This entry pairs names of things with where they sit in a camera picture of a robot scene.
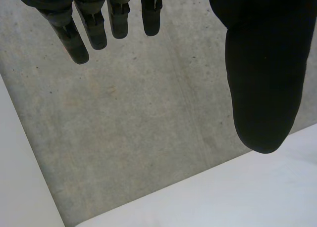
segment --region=gray concrete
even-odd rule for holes
[[[208,0],[164,0],[143,32],[132,0],[126,39],[76,65],[50,25],[0,0],[0,73],[67,227],[249,151],[236,135],[225,28]],[[317,122],[317,38],[293,132]]]

